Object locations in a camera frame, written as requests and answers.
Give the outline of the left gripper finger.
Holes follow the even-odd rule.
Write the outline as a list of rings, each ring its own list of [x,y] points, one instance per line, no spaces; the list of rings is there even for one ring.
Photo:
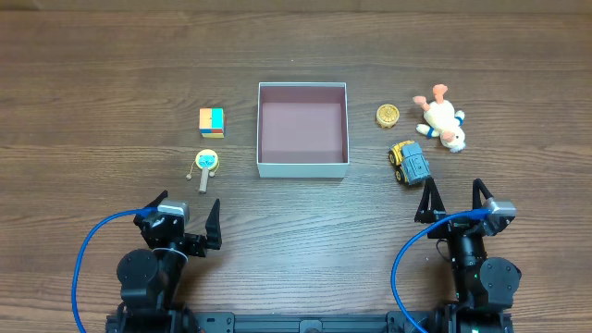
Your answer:
[[[157,206],[162,203],[162,201],[165,200],[167,196],[168,191],[162,191],[154,200],[145,205],[139,214],[135,215],[133,218],[133,223],[138,227],[149,214],[157,209]]]
[[[220,200],[216,199],[205,223],[206,247],[211,250],[219,250],[222,245],[220,227]]]

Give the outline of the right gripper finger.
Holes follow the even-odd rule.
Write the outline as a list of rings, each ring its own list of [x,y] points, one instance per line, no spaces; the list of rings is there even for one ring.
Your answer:
[[[493,197],[493,194],[488,190],[482,179],[475,179],[473,181],[472,192],[472,208],[480,209],[483,206],[482,199],[488,200]]]
[[[432,224],[446,215],[445,206],[433,178],[425,180],[424,191],[414,216],[416,223]]]

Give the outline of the yellow grey toy truck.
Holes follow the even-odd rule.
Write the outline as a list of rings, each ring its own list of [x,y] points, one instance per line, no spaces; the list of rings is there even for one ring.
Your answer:
[[[399,183],[414,185],[431,177],[429,162],[421,146],[414,141],[399,142],[388,151],[388,159],[395,169]]]

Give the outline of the plush duck toy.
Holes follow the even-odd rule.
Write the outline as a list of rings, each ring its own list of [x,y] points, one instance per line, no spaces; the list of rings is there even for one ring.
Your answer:
[[[425,124],[418,124],[415,129],[427,138],[438,138],[451,153],[459,153],[466,147],[462,128],[465,114],[445,99],[447,91],[446,85],[436,84],[432,89],[434,100],[430,103],[425,96],[413,97],[413,102],[422,108],[425,120]]]

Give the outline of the yellow round gear toy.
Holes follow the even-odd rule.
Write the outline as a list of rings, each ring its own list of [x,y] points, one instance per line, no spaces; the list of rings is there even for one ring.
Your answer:
[[[381,105],[376,111],[376,123],[384,129],[394,127],[399,118],[400,111],[392,104]]]

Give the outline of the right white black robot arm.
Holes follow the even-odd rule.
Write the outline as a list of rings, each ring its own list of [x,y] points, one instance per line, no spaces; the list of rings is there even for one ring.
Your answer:
[[[513,295],[522,272],[512,262],[487,255],[484,238],[501,233],[516,217],[510,201],[496,199],[481,179],[473,181],[472,210],[485,216],[452,217],[426,236],[448,246],[456,299],[438,305],[422,324],[437,333],[512,333]]]

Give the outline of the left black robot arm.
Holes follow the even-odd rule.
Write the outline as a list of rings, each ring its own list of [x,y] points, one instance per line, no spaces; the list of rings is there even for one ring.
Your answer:
[[[133,223],[147,247],[127,253],[117,265],[121,304],[106,318],[106,333],[197,333],[193,311],[175,301],[182,272],[191,256],[205,257],[222,245],[220,205],[216,199],[203,235],[185,230],[189,206],[167,198],[163,191]]]

